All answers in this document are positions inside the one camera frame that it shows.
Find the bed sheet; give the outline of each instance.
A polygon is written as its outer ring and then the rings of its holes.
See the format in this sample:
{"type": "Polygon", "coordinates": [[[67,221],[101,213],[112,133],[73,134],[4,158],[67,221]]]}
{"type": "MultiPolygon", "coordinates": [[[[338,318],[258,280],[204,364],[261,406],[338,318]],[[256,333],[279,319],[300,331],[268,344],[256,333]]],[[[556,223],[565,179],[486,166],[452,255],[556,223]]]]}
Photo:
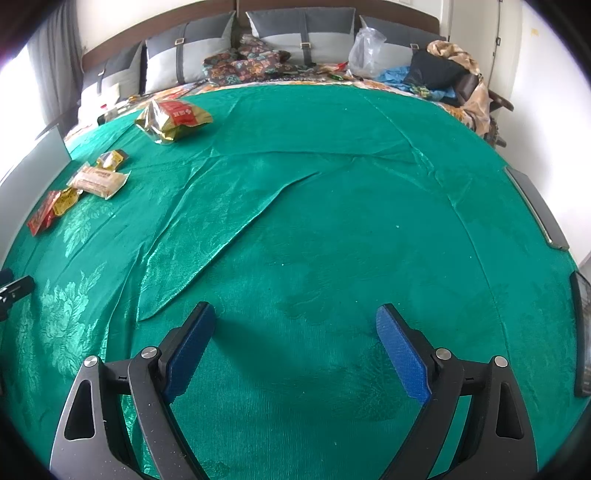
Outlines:
{"type": "MultiPolygon", "coordinates": [[[[85,195],[38,238],[23,229],[10,252],[37,289],[6,322],[2,403],[40,458],[87,355],[129,358],[206,300],[217,329],[172,409],[212,479],[379,478],[420,408],[375,331],[387,302],[459,358],[508,358],[548,461],[586,405],[573,395],[575,265],[545,243],[501,157],[389,92],[187,99],[214,123],[178,143],[152,143],[135,114],[76,139],[54,186],[113,148],[130,155],[127,184],[85,195]]],[[[433,473],[453,456],[462,400],[433,473]]],[[[154,474],[128,397],[124,409],[154,474]]]]}

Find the window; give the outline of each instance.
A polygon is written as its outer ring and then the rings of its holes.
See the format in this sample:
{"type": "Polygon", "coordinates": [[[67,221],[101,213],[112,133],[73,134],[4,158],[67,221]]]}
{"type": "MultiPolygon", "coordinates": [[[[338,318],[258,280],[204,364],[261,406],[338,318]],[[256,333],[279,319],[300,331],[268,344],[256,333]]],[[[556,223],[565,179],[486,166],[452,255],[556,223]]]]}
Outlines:
{"type": "Polygon", "coordinates": [[[45,128],[35,73],[27,48],[0,72],[0,180],[35,144],[45,128]]]}

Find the gray curtain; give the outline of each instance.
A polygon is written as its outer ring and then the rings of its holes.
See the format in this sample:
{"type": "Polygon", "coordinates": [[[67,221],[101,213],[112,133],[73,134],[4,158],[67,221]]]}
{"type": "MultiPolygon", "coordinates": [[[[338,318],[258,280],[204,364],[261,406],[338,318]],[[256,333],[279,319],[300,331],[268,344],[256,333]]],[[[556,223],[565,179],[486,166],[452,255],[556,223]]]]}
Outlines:
{"type": "Polygon", "coordinates": [[[48,128],[58,126],[61,136],[78,123],[82,91],[82,48],[76,0],[64,0],[43,22],[27,44],[48,128]]]}

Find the bed frame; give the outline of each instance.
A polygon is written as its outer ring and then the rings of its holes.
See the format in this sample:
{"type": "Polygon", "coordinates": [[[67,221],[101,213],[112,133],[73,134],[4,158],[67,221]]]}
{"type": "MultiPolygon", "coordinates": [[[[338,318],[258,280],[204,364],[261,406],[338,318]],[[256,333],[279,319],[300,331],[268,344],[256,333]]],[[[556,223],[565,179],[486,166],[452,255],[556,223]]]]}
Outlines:
{"type": "Polygon", "coordinates": [[[123,48],[130,47],[184,22],[235,10],[238,13],[238,23],[244,31],[250,29],[246,16],[247,11],[295,7],[355,7],[356,30],[361,26],[359,16],[367,15],[420,28],[431,33],[439,33],[437,18],[389,0],[202,0],[169,10],[123,30],[88,51],[82,57],[82,70],[88,71],[123,48]]]}

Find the food wrapper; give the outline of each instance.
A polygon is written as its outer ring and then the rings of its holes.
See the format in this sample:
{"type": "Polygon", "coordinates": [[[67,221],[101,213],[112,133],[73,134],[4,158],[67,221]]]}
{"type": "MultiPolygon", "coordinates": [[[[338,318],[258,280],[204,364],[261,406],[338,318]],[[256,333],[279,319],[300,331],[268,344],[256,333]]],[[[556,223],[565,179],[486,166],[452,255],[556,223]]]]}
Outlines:
{"type": "Polygon", "coordinates": [[[68,182],[68,186],[109,200],[125,185],[129,174],[91,167],[85,163],[68,182]]]}
{"type": "Polygon", "coordinates": [[[56,204],[60,195],[61,191],[59,190],[47,192],[42,204],[27,222],[27,226],[33,236],[36,236],[36,234],[49,228],[51,225],[53,219],[56,217],[53,213],[53,206],[56,204]]]}
{"type": "Polygon", "coordinates": [[[62,190],[60,193],[61,195],[53,205],[53,213],[56,217],[63,216],[64,213],[66,213],[78,202],[78,199],[82,194],[82,190],[76,190],[72,187],[68,187],[62,190]]]}
{"type": "Polygon", "coordinates": [[[96,159],[96,166],[105,170],[115,171],[128,158],[129,155],[118,148],[117,150],[103,153],[96,159]]]}
{"type": "Polygon", "coordinates": [[[182,100],[152,100],[135,124],[156,143],[168,144],[213,122],[210,113],[182,100]]]}

